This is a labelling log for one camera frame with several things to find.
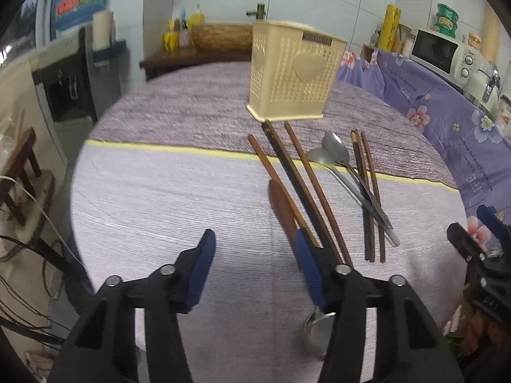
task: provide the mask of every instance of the faucet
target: faucet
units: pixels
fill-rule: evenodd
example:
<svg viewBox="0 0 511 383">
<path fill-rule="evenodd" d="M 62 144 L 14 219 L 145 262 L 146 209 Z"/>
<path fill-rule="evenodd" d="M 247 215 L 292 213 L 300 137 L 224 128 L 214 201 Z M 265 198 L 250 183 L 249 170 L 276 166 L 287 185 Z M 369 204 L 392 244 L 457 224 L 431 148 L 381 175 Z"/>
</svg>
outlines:
<svg viewBox="0 0 511 383">
<path fill-rule="evenodd" d="M 264 20 L 266 12 L 264 11 L 264 4 L 258 3 L 256 11 L 247 11 L 247 16 L 255 16 L 256 20 Z"/>
<path fill-rule="evenodd" d="M 482 95 L 482 100 L 485 102 L 488 102 L 490 100 L 490 95 L 492 94 L 493 89 L 495 86 L 499 86 L 500 83 L 500 76 L 499 72 L 497 70 L 493 71 L 492 76 L 490 77 L 490 80 L 486 84 L 486 88 L 484 89 L 484 93 Z"/>
</svg>

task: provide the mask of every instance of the green container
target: green container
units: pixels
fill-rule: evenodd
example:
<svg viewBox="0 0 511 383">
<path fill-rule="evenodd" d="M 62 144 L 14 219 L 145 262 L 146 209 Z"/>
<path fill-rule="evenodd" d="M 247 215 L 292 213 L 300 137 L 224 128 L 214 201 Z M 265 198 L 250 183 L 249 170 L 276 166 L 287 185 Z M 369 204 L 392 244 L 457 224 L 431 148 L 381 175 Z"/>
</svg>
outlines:
<svg viewBox="0 0 511 383">
<path fill-rule="evenodd" d="M 451 7 L 445 4 L 439 4 L 437 7 L 439 8 L 439 12 L 436 13 L 437 16 L 446 17 L 453 23 L 458 21 L 459 15 Z"/>
<path fill-rule="evenodd" d="M 455 21 L 451 21 L 444 16 L 436 16 L 436 24 L 445 27 L 453 33 L 458 29 L 458 24 Z"/>
<path fill-rule="evenodd" d="M 439 32 L 440 34 L 445 34 L 446 36 L 452 37 L 453 39 L 456 38 L 454 32 L 452 32 L 451 30 L 449 30 L 448 28 L 441 24 L 435 24 L 431 29 L 434 30 L 435 32 Z"/>
</svg>

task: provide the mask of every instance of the yellow cup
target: yellow cup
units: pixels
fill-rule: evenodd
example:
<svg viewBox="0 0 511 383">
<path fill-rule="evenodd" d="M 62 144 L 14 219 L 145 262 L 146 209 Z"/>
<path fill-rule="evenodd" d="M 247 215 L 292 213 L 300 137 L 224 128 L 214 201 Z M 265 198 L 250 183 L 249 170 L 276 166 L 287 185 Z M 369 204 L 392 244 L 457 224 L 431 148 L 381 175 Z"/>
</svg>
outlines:
<svg viewBox="0 0 511 383">
<path fill-rule="evenodd" d="M 165 50 L 172 51 L 179 47 L 179 33 L 169 32 L 163 35 Z"/>
</svg>

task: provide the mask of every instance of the round table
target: round table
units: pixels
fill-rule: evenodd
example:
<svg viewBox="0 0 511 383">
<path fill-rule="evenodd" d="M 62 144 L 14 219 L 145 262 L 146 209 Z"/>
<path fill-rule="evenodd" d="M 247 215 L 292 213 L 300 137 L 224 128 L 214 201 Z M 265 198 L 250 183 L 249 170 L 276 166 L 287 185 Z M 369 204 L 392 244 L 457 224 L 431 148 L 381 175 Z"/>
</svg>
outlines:
<svg viewBox="0 0 511 383">
<path fill-rule="evenodd" d="M 313 305 L 268 202 L 269 177 L 247 141 L 254 134 L 274 155 L 246 109 L 249 81 L 249 63 L 210 64 L 162 76 L 118 101 L 80 153 L 72 227 L 96 289 L 113 274 L 124 280 L 149 275 L 213 229 L 217 253 L 201 301 L 179 316 L 194 381 L 310 383 L 321 368 L 302 341 Z M 364 260 L 360 207 L 330 173 L 315 172 L 355 268 L 385 280 L 405 276 L 444 324 L 466 271 L 446 229 L 452 222 L 465 226 L 466 216 L 437 152 L 394 109 L 339 81 L 323 119 L 292 125 L 305 150 L 320 146 L 327 130 L 350 149 L 350 130 L 366 132 L 382 207 L 401 240 L 398 248 L 387 241 L 386 263 Z M 275 127 L 297 158 L 282 125 Z M 274 166 L 299 204 L 282 167 Z M 372 373 L 375 318 L 369 310 L 364 381 Z M 144 348 L 142 312 L 136 327 Z"/>
</svg>

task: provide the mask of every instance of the metal screw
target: metal screw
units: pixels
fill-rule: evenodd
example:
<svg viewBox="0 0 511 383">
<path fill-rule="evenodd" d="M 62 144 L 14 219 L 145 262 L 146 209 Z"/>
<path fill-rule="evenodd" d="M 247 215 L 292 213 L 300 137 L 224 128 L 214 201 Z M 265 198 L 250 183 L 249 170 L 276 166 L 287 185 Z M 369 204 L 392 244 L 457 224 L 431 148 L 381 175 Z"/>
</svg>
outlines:
<svg viewBox="0 0 511 383">
<path fill-rule="evenodd" d="M 397 286 L 403 286 L 406 284 L 405 278 L 403 278 L 401 275 L 393 275 L 390 277 L 390 281 Z"/>
<path fill-rule="evenodd" d="M 116 285 L 119 285 L 122 281 L 123 280 L 122 280 L 122 278 L 120 276 L 112 275 L 112 276 L 109 276 L 108 278 L 106 278 L 105 283 L 108 286 L 116 286 Z"/>
<path fill-rule="evenodd" d="M 174 272 L 176 272 L 174 265 L 164 265 L 160 268 L 160 273 L 162 275 L 172 275 Z"/>
<path fill-rule="evenodd" d="M 341 275 L 347 275 L 351 272 L 351 268 L 348 265 L 337 265 L 335 271 Z"/>
</svg>

